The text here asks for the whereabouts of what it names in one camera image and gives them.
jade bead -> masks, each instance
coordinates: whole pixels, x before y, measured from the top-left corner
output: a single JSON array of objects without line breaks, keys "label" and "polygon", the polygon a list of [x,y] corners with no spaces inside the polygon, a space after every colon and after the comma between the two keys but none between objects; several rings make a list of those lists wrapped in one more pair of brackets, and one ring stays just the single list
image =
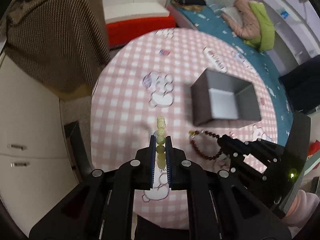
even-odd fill
[{"label": "jade bead", "polygon": [[157,117],[157,122],[159,122],[159,121],[164,121],[164,117],[163,116],[158,116]]},{"label": "jade bead", "polygon": [[157,158],[158,160],[165,160],[165,153],[159,153]]},{"label": "jade bead", "polygon": [[157,127],[158,127],[158,128],[165,128],[165,121],[159,121],[159,122],[157,122]]},{"label": "jade bead", "polygon": [[165,136],[165,130],[163,129],[163,128],[159,128],[158,130],[157,130],[157,135],[158,136]]},{"label": "jade bead", "polygon": [[158,168],[159,169],[164,169],[165,168],[165,165],[166,165],[166,163],[165,163],[165,161],[157,161],[157,165],[158,165]]},{"label": "jade bead", "polygon": [[159,145],[163,145],[163,144],[165,143],[165,138],[164,138],[163,136],[158,136],[158,137],[156,138],[156,142],[157,142],[157,144],[159,144]]},{"label": "jade bead", "polygon": [[165,152],[165,147],[163,145],[158,145],[156,147],[156,152],[161,154],[161,153],[164,153]]}]

blue bedsheet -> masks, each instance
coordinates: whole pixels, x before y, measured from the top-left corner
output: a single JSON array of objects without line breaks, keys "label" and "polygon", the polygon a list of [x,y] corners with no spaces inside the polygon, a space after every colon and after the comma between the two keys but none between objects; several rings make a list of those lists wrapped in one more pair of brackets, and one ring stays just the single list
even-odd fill
[{"label": "blue bedsheet", "polygon": [[284,146],[287,142],[293,122],[293,114],[289,108],[284,88],[280,85],[280,76],[275,64],[266,52],[259,53],[256,49],[243,43],[239,37],[233,37],[232,30],[220,17],[220,10],[217,13],[206,7],[201,13],[193,11],[178,10],[186,16],[193,24],[198,24],[199,31],[215,36],[231,46],[239,46],[247,60],[256,69],[266,86],[273,102],[276,112],[278,126],[278,144]]}]

drawer handle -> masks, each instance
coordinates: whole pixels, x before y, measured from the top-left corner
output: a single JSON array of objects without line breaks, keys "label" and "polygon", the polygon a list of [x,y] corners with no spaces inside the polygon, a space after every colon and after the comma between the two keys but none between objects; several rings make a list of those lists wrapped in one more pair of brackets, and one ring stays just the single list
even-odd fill
[{"label": "drawer handle", "polygon": [[11,167],[26,167],[30,165],[30,162],[10,163]]},{"label": "drawer handle", "polygon": [[25,146],[19,145],[19,144],[7,144],[7,148],[8,149],[13,148],[13,149],[21,150],[21,151],[26,149]]}]

gray box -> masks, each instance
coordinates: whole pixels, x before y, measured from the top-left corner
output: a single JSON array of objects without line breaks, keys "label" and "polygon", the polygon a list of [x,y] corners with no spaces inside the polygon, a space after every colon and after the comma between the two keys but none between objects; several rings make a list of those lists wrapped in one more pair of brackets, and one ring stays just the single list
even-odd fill
[{"label": "gray box", "polygon": [[253,84],[234,76],[207,68],[191,86],[191,98],[195,126],[213,120],[242,120],[242,126],[261,121]]}]

pink checkered tablecloth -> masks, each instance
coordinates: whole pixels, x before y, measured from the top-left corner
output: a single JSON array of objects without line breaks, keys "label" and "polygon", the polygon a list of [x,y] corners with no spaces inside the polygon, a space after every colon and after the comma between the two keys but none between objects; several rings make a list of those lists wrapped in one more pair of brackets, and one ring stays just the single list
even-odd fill
[{"label": "pink checkered tablecloth", "polygon": [[[212,52],[221,65],[212,61]],[[214,161],[198,157],[188,135],[189,130],[196,130],[191,122],[190,87],[207,67],[252,82],[262,117],[261,122],[246,127],[230,127],[231,122],[220,121],[220,127],[207,130],[243,141],[263,138],[276,143],[271,98],[250,63],[213,36],[190,29],[165,29],[129,42],[102,71],[92,95],[93,165],[111,171],[134,159],[138,149],[148,146],[150,135],[157,130],[156,118],[162,115],[173,146],[182,149],[187,159],[212,171]],[[253,156],[245,161],[259,171],[264,169]],[[166,172],[157,166],[153,189],[136,190],[133,209],[163,228],[188,228],[186,192],[170,191]]]}]

